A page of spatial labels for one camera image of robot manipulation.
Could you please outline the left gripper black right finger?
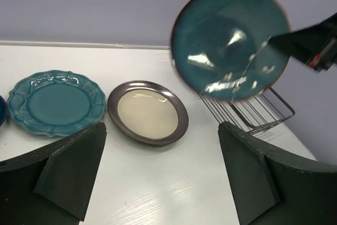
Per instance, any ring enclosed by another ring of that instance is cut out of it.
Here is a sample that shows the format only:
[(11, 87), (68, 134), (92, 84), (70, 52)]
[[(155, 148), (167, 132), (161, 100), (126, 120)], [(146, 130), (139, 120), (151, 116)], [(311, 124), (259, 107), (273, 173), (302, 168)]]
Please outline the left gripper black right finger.
[(293, 154), (229, 122), (218, 135), (240, 224), (336, 224), (336, 165)]

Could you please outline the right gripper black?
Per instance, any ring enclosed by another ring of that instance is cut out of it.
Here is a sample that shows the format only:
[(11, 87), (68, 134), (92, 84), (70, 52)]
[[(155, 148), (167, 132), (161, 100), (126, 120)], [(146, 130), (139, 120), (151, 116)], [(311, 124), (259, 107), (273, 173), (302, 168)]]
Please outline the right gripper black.
[(315, 25), (270, 37), (268, 44), (317, 72), (336, 64), (336, 14)]

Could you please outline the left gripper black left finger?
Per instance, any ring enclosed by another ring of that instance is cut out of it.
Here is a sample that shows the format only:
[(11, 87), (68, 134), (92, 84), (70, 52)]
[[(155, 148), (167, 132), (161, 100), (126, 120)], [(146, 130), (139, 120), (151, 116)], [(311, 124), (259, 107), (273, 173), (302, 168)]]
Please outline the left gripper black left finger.
[(96, 122), (70, 136), (1, 161), (1, 224), (84, 221), (106, 142)]

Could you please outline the blue plate white blossoms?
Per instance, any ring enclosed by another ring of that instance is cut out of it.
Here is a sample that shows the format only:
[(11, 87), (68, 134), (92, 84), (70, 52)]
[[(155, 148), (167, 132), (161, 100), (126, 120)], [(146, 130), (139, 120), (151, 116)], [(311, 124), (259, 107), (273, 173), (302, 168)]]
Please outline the blue plate white blossoms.
[(277, 0), (190, 0), (171, 33), (174, 67), (197, 94), (239, 101), (269, 89), (289, 56), (270, 47), (290, 31)]

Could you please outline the dark blue curved dish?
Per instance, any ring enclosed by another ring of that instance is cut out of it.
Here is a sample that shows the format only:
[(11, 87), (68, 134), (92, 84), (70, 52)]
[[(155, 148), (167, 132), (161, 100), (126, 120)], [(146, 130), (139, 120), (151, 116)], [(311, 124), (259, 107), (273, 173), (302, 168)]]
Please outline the dark blue curved dish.
[(3, 97), (0, 96), (0, 126), (4, 123), (6, 118), (7, 118), (7, 103), (3, 99)]

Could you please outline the teal scalloped plate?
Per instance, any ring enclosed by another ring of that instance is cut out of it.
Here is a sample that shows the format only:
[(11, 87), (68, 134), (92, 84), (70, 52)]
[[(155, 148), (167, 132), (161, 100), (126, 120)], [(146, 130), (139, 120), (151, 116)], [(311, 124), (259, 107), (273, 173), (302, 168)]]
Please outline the teal scalloped plate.
[(7, 106), (12, 121), (30, 133), (68, 136), (103, 117), (106, 96), (82, 74), (50, 70), (17, 82)]

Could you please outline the cream plate brown rim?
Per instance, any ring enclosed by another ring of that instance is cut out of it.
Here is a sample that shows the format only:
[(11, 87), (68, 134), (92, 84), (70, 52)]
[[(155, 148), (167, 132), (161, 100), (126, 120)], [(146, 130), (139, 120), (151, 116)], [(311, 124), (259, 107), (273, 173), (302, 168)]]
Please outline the cream plate brown rim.
[(124, 134), (154, 146), (178, 141), (189, 127), (189, 115), (180, 98), (150, 81), (118, 85), (108, 96), (107, 111)]

